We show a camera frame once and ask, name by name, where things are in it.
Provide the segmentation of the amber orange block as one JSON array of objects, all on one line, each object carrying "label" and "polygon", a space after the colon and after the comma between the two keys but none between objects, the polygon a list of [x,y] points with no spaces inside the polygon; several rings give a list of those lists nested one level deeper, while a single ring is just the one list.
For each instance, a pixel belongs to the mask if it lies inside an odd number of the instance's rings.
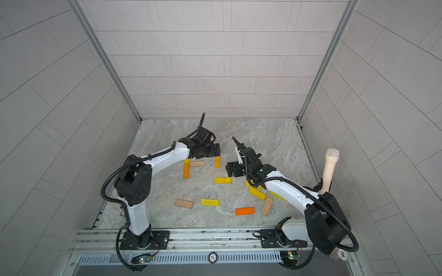
[{"label": "amber orange block", "polygon": [[215,157],[214,167],[215,168],[220,168],[221,167],[221,158],[220,158],[220,156],[216,156]]}]

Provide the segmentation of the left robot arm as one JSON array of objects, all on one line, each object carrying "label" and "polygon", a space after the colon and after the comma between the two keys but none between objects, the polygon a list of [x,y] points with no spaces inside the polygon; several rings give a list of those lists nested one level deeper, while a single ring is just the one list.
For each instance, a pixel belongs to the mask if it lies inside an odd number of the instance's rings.
[{"label": "left robot arm", "polygon": [[130,155],[122,167],[113,172],[101,187],[101,197],[121,205],[128,227],[126,238],[132,245],[144,249],[151,243],[151,224],[145,200],[150,194],[152,178],[167,167],[187,159],[219,157],[216,136],[198,126],[190,135],[173,142],[166,149],[144,157]]}]

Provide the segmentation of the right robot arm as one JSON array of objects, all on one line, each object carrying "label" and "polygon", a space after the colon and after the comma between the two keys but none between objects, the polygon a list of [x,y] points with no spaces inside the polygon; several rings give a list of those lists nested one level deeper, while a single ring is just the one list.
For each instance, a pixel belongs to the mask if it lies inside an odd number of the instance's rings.
[{"label": "right robot arm", "polygon": [[329,148],[325,155],[322,181],[318,191],[305,188],[286,178],[270,164],[262,164],[261,155],[251,147],[236,142],[237,162],[229,162],[226,170],[229,176],[246,177],[252,187],[261,186],[283,197],[302,212],[306,222],[306,233],[313,245],[322,253],[331,254],[335,248],[357,252],[359,244],[348,220],[336,198],[329,193],[339,150]]}]

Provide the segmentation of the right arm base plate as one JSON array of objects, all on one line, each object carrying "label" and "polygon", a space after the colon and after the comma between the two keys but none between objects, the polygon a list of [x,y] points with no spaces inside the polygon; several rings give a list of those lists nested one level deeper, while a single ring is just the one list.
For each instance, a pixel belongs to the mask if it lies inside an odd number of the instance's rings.
[{"label": "right arm base plate", "polygon": [[289,240],[282,231],[276,229],[264,229],[253,232],[255,238],[259,238],[262,248],[306,248],[307,241]]}]

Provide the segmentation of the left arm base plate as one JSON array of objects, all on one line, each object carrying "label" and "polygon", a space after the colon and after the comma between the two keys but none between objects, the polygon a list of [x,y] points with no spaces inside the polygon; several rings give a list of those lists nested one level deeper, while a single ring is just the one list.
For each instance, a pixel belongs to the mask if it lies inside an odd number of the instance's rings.
[{"label": "left arm base plate", "polygon": [[120,239],[121,250],[165,250],[169,242],[169,231],[150,231],[140,236],[134,235],[131,231],[124,233]]}]

